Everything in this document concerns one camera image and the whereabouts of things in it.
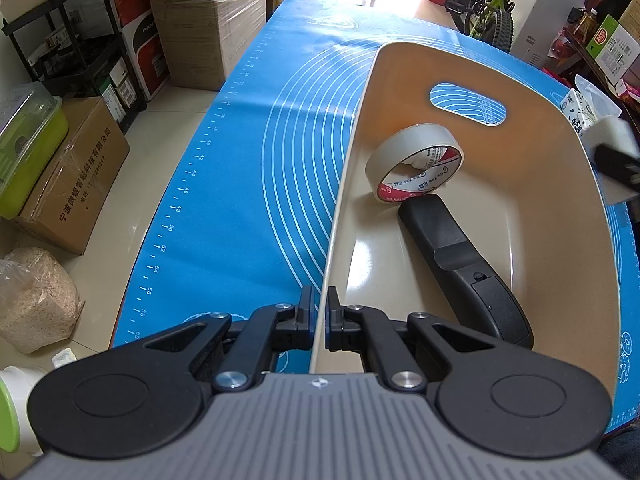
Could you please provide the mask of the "beige plastic storage bin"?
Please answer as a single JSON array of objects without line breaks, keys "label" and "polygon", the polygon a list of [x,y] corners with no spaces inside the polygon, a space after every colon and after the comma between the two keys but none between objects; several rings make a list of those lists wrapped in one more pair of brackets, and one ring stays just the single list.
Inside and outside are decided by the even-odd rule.
[{"label": "beige plastic storage bin", "polygon": [[358,354],[317,350],[306,429],[323,457],[360,466],[554,465],[586,456],[611,416],[620,293],[605,206],[589,159],[544,96],[479,62],[413,42],[378,50],[338,192],[322,290],[392,320],[426,312],[467,330],[398,217],[366,177],[373,151],[419,124],[447,128],[464,161],[438,195],[513,292],[526,349],[481,332],[426,391],[393,391]]}]

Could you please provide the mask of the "large stacked cardboard box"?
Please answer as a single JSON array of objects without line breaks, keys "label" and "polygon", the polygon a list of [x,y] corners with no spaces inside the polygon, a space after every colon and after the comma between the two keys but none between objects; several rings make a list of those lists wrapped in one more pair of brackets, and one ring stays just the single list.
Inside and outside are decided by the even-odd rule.
[{"label": "large stacked cardboard box", "polygon": [[219,90],[266,22],[266,0],[150,0],[171,83]]}]

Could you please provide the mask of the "black metal shelf rack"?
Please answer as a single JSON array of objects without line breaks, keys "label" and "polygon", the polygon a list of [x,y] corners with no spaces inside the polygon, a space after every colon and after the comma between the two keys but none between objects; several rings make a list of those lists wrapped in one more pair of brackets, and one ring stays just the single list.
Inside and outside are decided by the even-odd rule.
[{"label": "black metal shelf rack", "polygon": [[1,30],[30,79],[55,96],[99,96],[122,131],[146,109],[113,0],[46,0]]}]

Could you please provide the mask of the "blue silicone table mat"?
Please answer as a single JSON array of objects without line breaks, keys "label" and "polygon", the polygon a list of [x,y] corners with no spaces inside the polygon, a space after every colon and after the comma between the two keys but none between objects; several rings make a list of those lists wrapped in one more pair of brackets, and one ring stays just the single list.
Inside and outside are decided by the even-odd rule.
[{"label": "blue silicone table mat", "polygon": [[[394,42],[479,62],[561,112],[564,84],[484,42],[416,18],[286,0],[178,163],[132,269],[114,344],[213,312],[244,321],[270,304],[296,304],[310,286],[314,345],[284,352],[278,367],[320,374],[314,354],[326,348],[322,290],[349,141],[375,55]],[[616,429],[639,415],[639,267],[626,206],[603,203],[620,293]]]}]

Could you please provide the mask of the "floor cardboard box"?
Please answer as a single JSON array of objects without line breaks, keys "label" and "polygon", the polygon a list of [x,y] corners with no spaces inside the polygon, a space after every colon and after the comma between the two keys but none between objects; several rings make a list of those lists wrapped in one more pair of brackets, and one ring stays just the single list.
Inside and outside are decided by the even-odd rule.
[{"label": "floor cardboard box", "polygon": [[104,99],[62,104],[68,133],[14,222],[33,237],[85,252],[130,147]]}]

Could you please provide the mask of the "bag of grain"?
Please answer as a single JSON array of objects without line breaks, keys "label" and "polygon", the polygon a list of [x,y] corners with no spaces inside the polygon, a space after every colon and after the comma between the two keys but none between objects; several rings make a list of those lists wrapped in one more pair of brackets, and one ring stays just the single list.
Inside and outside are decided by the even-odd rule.
[{"label": "bag of grain", "polygon": [[70,338],[84,302],[47,250],[21,247],[1,259],[1,337],[31,354]]}]

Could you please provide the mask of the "black remote control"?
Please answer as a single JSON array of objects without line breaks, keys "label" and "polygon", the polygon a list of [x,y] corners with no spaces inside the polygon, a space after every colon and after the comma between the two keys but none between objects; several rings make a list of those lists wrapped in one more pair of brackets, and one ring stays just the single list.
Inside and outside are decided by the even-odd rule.
[{"label": "black remote control", "polygon": [[461,325],[533,348],[534,333],[518,300],[438,195],[409,198],[398,217]]}]

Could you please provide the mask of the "green plastic container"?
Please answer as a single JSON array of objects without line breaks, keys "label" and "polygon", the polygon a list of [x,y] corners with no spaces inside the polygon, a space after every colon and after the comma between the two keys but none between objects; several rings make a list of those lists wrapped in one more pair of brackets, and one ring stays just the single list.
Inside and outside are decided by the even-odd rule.
[{"label": "green plastic container", "polygon": [[41,82],[1,99],[1,217],[14,219],[68,133],[62,100]]}]

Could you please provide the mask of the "green white carton box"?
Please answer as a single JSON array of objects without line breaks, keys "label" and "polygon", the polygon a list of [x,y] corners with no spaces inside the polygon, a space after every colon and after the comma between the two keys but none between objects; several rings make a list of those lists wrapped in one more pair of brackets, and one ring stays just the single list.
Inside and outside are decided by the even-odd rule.
[{"label": "green white carton box", "polygon": [[587,52],[608,82],[615,86],[636,62],[639,44],[615,18],[608,15],[588,42]]}]

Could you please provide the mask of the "tissue pack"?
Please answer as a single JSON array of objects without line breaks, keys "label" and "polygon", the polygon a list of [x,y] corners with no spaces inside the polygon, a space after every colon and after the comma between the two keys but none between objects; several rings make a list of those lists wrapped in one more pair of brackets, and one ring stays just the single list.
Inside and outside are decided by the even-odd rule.
[{"label": "tissue pack", "polygon": [[575,87],[561,101],[560,109],[578,136],[600,119],[620,118],[622,110],[588,79],[575,75]]}]

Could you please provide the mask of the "white masking tape roll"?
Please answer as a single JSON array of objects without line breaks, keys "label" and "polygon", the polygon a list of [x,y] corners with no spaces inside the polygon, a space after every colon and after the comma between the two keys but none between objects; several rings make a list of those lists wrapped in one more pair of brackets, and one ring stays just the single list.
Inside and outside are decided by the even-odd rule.
[{"label": "white masking tape roll", "polygon": [[462,148],[447,128],[419,124],[382,142],[364,171],[374,197],[392,204],[434,192],[459,171],[463,161]]}]

